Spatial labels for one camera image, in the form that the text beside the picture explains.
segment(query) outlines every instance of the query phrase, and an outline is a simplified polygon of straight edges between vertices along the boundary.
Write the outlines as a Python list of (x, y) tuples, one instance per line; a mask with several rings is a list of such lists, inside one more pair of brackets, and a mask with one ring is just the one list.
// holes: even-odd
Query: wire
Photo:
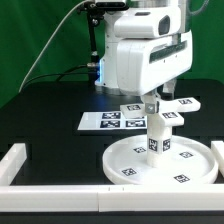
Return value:
[(67, 15), (62, 19), (62, 21), (59, 23), (59, 25), (57, 26), (57, 28), (55, 29), (54, 33), (51, 35), (50, 39), (47, 41), (46, 45), (44, 46), (44, 48), (42, 49), (42, 51), (40, 52), (39, 56), (37, 57), (37, 59), (35, 60), (35, 62), (33, 63), (33, 65), (31, 66), (30, 70), (28, 71), (28, 73), (26, 74), (25, 78), (23, 79), (23, 82), (19, 88), (19, 92), (21, 92), (21, 90), (23, 89), (23, 86), (25, 85), (27, 79), (29, 78), (30, 74), (32, 73), (32, 71), (34, 70), (35, 66), (37, 65), (38, 61), (40, 60), (40, 58), (42, 57), (42, 55), (44, 54), (45, 50), (48, 48), (48, 46), (50, 45), (52, 39), (55, 37), (55, 35), (57, 34), (58, 30), (61, 28), (61, 26), (64, 24), (64, 22), (67, 20), (67, 18), (82, 4), (86, 3), (86, 2), (91, 2), (90, 0), (85, 0), (80, 2), (79, 4), (77, 4), (74, 8), (72, 8)]
[(66, 75), (66, 73), (71, 73), (71, 72), (73, 72), (73, 71), (75, 71), (75, 70), (78, 70), (78, 69), (82, 69), (82, 68), (87, 68), (87, 65), (78, 65), (78, 66), (75, 66), (75, 67), (73, 67), (73, 68), (70, 68), (70, 69), (68, 69), (67, 71), (65, 71), (63, 74), (61, 74), (57, 79), (56, 79), (56, 81), (57, 82), (59, 82), (65, 75)]
[(201, 14), (208, 7), (208, 4), (209, 4), (209, 0), (204, 0), (201, 8), (199, 8), (198, 10), (193, 11), (193, 12), (190, 11), (190, 15), (191, 16), (197, 16), (197, 15)]
[(59, 73), (59, 74), (47, 74), (47, 75), (40, 75), (37, 77), (34, 77), (32, 79), (30, 79), (29, 81), (27, 81), (24, 85), (23, 88), (21, 89), (20, 92), (22, 92), (31, 82), (37, 80), (37, 79), (41, 79), (41, 78), (46, 78), (46, 77), (52, 77), (52, 76), (68, 76), (68, 75), (86, 75), (86, 74), (95, 74), (95, 72), (70, 72), (70, 73)]

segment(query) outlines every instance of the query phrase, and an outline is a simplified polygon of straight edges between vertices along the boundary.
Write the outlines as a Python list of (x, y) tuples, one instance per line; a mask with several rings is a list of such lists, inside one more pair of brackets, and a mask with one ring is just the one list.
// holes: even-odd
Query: white frame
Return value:
[(25, 144), (15, 144), (0, 162), (0, 212), (224, 210), (222, 184), (9, 186), (26, 158)]

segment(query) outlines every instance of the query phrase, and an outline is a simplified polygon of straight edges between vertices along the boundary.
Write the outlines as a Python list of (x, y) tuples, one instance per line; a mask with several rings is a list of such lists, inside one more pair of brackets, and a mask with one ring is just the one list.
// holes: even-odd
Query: black table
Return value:
[[(185, 113), (176, 135), (210, 146), (224, 140), (224, 86), (214, 80), (178, 80), (175, 98), (195, 97), (200, 111)], [(12, 185), (110, 184), (102, 155), (112, 143), (146, 130), (77, 130), (84, 112), (117, 111), (138, 97), (95, 92), (87, 82), (35, 83), (0, 110), (0, 158), (26, 143), (28, 159)], [(0, 213), (1, 223), (211, 223), (222, 212)]]

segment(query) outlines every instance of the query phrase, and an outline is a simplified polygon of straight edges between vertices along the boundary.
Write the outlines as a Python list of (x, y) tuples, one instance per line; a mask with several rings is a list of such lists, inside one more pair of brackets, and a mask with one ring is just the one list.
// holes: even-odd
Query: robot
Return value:
[(164, 101), (157, 87), (172, 93), (175, 78), (192, 64), (188, 0), (96, 1), (105, 14), (106, 50), (100, 61), (98, 91), (140, 96), (142, 104), (121, 105), (128, 119), (147, 116), (147, 135), (120, 140), (103, 155), (103, 169), (115, 184), (213, 183), (218, 165), (210, 149), (173, 136), (184, 124), (179, 113), (197, 111), (194, 98)]

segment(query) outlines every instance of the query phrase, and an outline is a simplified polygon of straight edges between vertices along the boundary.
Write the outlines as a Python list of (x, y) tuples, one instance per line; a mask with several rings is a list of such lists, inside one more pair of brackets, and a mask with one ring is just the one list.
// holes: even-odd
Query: green background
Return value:
[[(0, 1), (0, 107), (18, 93), (24, 76), (57, 25), (79, 2)], [(202, 2), (192, 0), (192, 9), (200, 7)], [(210, 0), (207, 10), (193, 17), (194, 61), (192, 69), (182, 78), (206, 78), (224, 82), (223, 12), (223, 0)], [(99, 54), (102, 56), (103, 25), (96, 29), (96, 35)], [(86, 15), (74, 13), (53, 39), (31, 77), (60, 73), (75, 65), (85, 64), (89, 61), (89, 55)]]

